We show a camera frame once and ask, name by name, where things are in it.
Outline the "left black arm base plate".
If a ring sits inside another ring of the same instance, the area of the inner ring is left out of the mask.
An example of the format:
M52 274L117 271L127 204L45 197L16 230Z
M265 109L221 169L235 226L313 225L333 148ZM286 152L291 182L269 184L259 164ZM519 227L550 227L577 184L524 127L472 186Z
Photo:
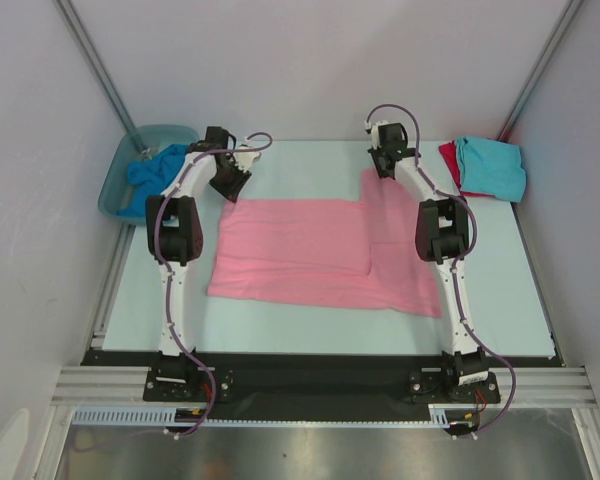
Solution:
M232 396L234 371L223 368L211 370L211 373L216 384L215 401L228 402ZM203 402L208 401L211 394L211 380L201 369L162 373L153 367L148 371L142 399L145 402L162 403Z

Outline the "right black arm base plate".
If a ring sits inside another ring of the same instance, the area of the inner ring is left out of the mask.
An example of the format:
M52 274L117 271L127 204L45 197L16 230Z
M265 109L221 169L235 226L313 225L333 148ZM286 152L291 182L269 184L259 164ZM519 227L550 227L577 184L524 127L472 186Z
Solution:
M413 404L469 405L478 402L489 405L501 401L497 378L493 372L488 373L486 380L453 385L440 370L422 369L409 373L407 385L407 400Z

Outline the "pink t shirt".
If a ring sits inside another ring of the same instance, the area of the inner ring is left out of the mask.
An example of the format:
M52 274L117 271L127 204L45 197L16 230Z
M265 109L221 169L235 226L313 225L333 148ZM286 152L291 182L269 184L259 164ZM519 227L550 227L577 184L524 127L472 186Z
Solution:
M211 296L438 318L415 246L418 203L366 169L358 200L241 199L224 207Z

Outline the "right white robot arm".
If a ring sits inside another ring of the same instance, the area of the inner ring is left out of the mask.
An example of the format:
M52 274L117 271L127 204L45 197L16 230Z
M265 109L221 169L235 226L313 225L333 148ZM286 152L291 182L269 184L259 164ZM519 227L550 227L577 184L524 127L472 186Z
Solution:
M441 388L449 399L464 401L488 376L484 352L471 337L474 330L465 285L465 257L475 245L470 238L472 215L463 197L443 191L434 182L420 161L419 148L409 146L402 124L367 120L365 131L371 137L368 153L378 176L397 181L418 202L416 253L434 275L442 318L449 326Z

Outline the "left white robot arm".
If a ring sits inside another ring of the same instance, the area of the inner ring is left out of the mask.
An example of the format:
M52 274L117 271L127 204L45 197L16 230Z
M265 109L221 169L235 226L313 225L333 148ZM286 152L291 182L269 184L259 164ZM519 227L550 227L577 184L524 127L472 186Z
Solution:
M258 158L247 141L239 143L225 128L209 126L203 139L185 147L184 161L173 179L146 200L148 249L157 261L165 298L159 356L151 366L155 378L147 384L167 387L182 400L194 397L202 382L202 369L190 359L195 341L185 326L193 266L204 244L197 198L209 186L236 202Z

